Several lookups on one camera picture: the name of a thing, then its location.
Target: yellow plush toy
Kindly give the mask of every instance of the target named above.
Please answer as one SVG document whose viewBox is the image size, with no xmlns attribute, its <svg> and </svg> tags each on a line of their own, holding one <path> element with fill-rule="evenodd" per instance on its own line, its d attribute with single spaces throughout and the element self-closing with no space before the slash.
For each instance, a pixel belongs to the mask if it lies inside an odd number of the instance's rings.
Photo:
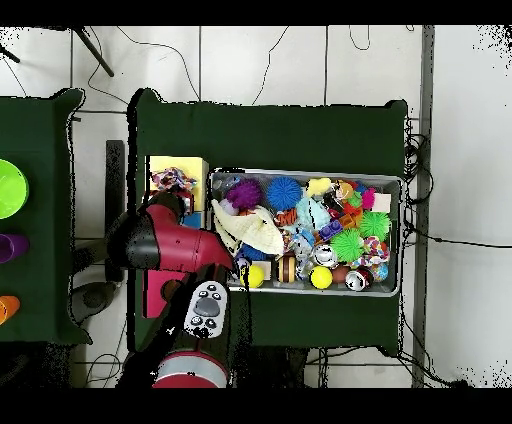
<svg viewBox="0 0 512 424">
<path fill-rule="evenodd" d="M 320 196 L 324 194 L 331 187 L 331 180 L 329 178 L 313 178 L 308 182 L 308 189 L 306 194 L 311 196 Z"/>
</svg>

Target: bowl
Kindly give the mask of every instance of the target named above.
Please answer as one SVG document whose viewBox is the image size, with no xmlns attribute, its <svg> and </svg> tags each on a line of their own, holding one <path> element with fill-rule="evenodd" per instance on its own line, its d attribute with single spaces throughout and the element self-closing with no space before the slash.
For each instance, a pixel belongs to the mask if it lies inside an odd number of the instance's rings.
<svg viewBox="0 0 512 424">
<path fill-rule="evenodd" d="M 0 219 L 18 212 L 28 198 L 28 181 L 11 162 L 0 159 Z"/>
</svg>

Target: green tablecloth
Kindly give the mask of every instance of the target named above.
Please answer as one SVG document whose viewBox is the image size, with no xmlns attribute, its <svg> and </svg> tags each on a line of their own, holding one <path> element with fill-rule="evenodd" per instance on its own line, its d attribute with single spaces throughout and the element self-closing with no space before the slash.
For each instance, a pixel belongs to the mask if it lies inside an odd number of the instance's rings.
<svg viewBox="0 0 512 424">
<path fill-rule="evenodd" d="M 183 104 L 163 103 L 146 89 L 135 94 L 131 105 L 136 110 L 130 145 L 137 148 L 137 205 L 146 155 L 200 156 L 210 168 L 403 175 L 404 101 L 384 107 Z M 142 317 L 142 273 L 136 274 L 128 333 L 135 336 L 129 336 L 129 345 L 138 348 L 152 320 Z M 235 327 L 244 295 L 232 295 Z M 398 295 L 253 293 L 251 299 L 256 345 L 375 345 L 397 352 Z"/>
<path fill-rule="evenodd" d="M 65 90 L 50 99 L 0 97 L 0 158 L 27 177 L 29 198 L 0 233 L 30 240 L 29 251 L 0 265 L 0 295 L 21 301 L 0 326 L 0 341 L 86 343 L 89 337 L 68 314 L 72 256 L 68 120 L 83 92 Z"/>
</svg>

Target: yellow ball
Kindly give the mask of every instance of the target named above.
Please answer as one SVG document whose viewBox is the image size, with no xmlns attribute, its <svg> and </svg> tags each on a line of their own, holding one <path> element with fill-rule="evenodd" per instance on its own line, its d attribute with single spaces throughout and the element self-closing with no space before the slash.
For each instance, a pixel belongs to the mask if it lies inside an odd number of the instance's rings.
<svg viewBox="0 0 512 424">
<path fill-rule="evenodd" d="M 326 289 L 332 283 L 332 272 L 325 266 L 316 266 L 311 273 L 311 282 L 317 289 Z"/>
<path fill-rule="evenodd" d="M 248 282 L 249 288 L 255 289 L 263 284 L 263 279 L 265 278 L 265 272 L 263 268 L 258 265 L 251 265 L 249 268 L 242 268 L 242 270 L 246 270 L 248 273 Z M 240 283 L 245 286 L 244 277 L 245 275 L 242 272 L 242 278 L 240 278 Z"/>
</svg>

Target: pink toy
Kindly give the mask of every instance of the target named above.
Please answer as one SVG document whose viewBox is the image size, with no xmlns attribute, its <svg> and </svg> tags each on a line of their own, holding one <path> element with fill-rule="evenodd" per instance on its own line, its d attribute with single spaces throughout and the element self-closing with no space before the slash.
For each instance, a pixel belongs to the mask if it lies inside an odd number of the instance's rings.
<svg viewBox="0 0 512 424">
<path fill-rule="evenodd" d="M 362 194 L 363 209 L 371 209 L 373 207 L 373 204 L 375 203 L 375 189 L 369 188 L 368 190 L 365 190 Z"/>
</svg>

